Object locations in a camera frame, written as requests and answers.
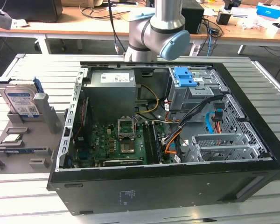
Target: orange wire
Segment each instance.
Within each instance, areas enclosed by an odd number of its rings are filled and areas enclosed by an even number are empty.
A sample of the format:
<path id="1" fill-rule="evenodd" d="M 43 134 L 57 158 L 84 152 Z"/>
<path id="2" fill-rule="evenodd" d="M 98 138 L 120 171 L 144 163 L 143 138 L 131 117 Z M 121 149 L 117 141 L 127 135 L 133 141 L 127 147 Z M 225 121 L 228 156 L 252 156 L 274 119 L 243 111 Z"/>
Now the orange wire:
<path id="1" fill-rule="evenodd" d="M 165 121 L 168 121 L 168 122 L 173 121 L 173 120 L 169 120 L 169 119 L 167 118 L 168 114 L 169 114 L 169 111 L 167 111 L 167 113 L 165 113 Z"/>
<path id="2" fill-rule="evenodd" d="M 181 132 L 182 132 L 182 131 L 178 132 L 178 133 L 170 140 L 170 142 L 167 144 L 166 149 L 165 149 L 165 154 L 167 154 L 167 153 L 176 154 L 175 151 L 168 151 L 168 149 L 169 149 L 169 147 L 170 147 L 170 144 L 173 142 L 173 140 L 174 140 Z"/>
<path id="3" fill-rule="evenodd" d="M 218 122 L 218 131 L 219 131 L 219 134 L 221 134 L 220 122 Z"/>

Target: ram slot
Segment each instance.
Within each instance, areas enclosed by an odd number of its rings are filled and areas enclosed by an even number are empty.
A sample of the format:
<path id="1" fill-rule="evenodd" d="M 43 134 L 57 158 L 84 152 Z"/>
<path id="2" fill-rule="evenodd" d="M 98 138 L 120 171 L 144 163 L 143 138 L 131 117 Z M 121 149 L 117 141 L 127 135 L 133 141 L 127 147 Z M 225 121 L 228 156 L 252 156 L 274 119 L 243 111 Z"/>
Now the ram slot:
<path id="1" fill-rule="evenodd" d="M 157 138 L 155 137 L 154 127 L 152 125 L 143 126 L 143 137 L 147 163 L 159 164 L 159 159 L 156 150 Z"/>

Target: sticker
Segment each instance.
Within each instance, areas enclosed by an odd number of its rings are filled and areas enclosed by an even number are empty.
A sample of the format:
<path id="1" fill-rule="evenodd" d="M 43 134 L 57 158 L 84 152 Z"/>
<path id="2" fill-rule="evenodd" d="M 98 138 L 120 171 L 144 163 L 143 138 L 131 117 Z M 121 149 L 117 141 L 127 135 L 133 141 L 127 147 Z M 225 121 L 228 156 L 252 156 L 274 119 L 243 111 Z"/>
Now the sticker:
<path id="1" fill-rule="evenodd" d="M 33 98 L 29 93 L 9 92 L 7 95 L 19 115 L 27 118 L 39 116 L 39 112 L 35 104 L 32 102 Z"/>
<path id="2" fill-rule="evenodd" d="M 19 153 L 19 151 L 18 150 L 7 150 L 7 151 L 5 151 L 6 153 Z"/>
<path id="3" fill-rule="evenodd" d="M 174 160 L 175 160 L 177 163 L 180 163 L 180 162 L 181 162 L 181 159 L 180 159 L 177 155 L 174 156 Z"/>
<path id="4" fill-rule="evenodd" d="M 101 83 L 129 83 L 129 73 L 103 73 Z"/>
<path id="5" fill-rule="evenodd" d="M 165 111 L 169 111 L 169 104 L 165 104 Z"/>
<path id="6" fill-rule="evenodd" d="M 182 146 L 189 146 L 189 140 L 188 139 L 183 140 Z"/>
<path id="7" fill-rule="evenodd" d="M 193 79 L 194 79 L 194 82 L 196 82 L 196 83 L 199 83 L 199 82 L 204 83 L 202 78 L 193 78 Z"/>

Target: black speaker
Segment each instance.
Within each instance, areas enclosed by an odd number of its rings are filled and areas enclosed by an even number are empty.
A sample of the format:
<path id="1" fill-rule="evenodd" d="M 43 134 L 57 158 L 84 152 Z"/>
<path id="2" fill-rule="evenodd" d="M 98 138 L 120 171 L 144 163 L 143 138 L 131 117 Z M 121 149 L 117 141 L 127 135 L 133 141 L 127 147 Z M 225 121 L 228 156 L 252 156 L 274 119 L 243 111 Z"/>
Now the black speaker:
<path id="1" fill-rule="evenodd" d="M 185 30 L 190 34 L 198 34 L 204 8 L 196 0 L 184 0 L 182 15 L 186 19 Z"/>
<path id="2" fill-rule="evenodd" d="M 216 22 L 219 25 L 227 25 L 230 17 L 231 17 L 230 13 L 219 12 Z"/>

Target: wooden desk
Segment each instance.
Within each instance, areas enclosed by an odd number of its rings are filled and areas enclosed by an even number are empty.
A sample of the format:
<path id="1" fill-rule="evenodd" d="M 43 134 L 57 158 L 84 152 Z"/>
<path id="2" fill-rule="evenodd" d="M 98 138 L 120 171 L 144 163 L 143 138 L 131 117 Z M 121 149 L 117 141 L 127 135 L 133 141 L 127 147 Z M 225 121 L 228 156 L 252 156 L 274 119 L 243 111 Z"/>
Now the wooden desk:
<path id="1" fill-rule="evenodd" d="M 219 9 L 224 5 L 224 2 L 221 0 L 217 0 L 214 3 L 205 3 L 201 4 L 204 8 L 212 8 L 215 12 L 218 12 Z M 240 7 L 253 7 L 250 5 L 241 5 Z M 206 19 L 208 19 L 211 22 L 216 23 L 217 17 L 208 17 L 205 16 Z M 270 36 L 266 29 L 263 27 L 260 27 L 260 29 L 252 28 L 252 29 L 242 29 L 238 25 L 238 21 L 240 18 L 236 18 L 231 16 L 228 22 L 228 25 L 220 25 L 222 28 L 224 35 L 221 36 L 217 43 L 219 44 L 241 44 L 240 50 L 238 51 L 238 54 L 241 54 L 243 50 L 245 49 L 245 45 L 253 45 L 253 46 L 276 46 L 280 47 L 280 34 L 276 34 L 275 36 Z M 205 26 L 201 26 L 200 33 L 202 36 L 206 34 L 206 28 Z M 194 44 L 196 44 L 196 50 L 199 49 L 201 41 L 195 41 Z"/>
<path id="2" fill-rule="evenodd" d="M 95 11 L 100 11 L 106 8 L 98 8 Z M 116 9 L 112 9 L 113 14 L 117 13 Z M 93 13 L 92 16 L 105 16 L 108 11 Z M 128 40 L 129 23 L 128 13 L 116 15 L 114 26 L 121 40 Z M 6 37 L 26 37 L 36 38 L 40 44 L 43 54 L 50 54 L 48 39 L 77 39 L 81 47 L 81 40 L 113 40 L 113 30 L 110 20 L 102 21 L 85 17 L 81 14 L 78 7 L 63 7 L 63 13 L 57 23 L 29 22 L 29 27 L 12 28 L 4 30 L 0 28 L 0 36 Z"/>
<path id="3" fill-rule="evenodd" d="M 224 4 L 223 1 L 217 0 L 215 3 L 205 3 L 204 7 L 213 8 L 219 11 Z M 108 15 L 107 11 L 93 13 L 93 16 Z M 115 30 L 121 40 L 128 40 L 129 24 L 128 13 L 122 16 L 116 16 L 114 20 Z M 216 22 L 216 17 L 207 17 L 212 22 Z M 237 25 L 239 18 L 231 17 L 227 26 L 220 27 L 224 31 L 224 35 L 217 41 L 219 44 L 238 44 L 242 45 L 263 45 L 280 47 L 280 34 L 270 37 L 265 29 L 246 29 L 243 30 Z M 30 26 L 25 28 L 13 28 L 9 31 L 0 29 L 0 36 L 7 37 L 28 37 L 36 38 L 40 44 L 43 54 L 50 54 L 48 44 L 49 38 L 56 39 L 77 39 L 78 48 L 82 47 L 82 39 L 85 40 L 113 40 L 113 30 L 110 21 L 100 21 L 83 16 L 78 7 L 64 7 L 63 14 L 57 23 L 29 22 Z M 190 42 L 193 43 L 191 56 L 196 56 L 200 45 L 207 38 L 206 28 L 201 26 L 200 33 L 191 35 Z"/>

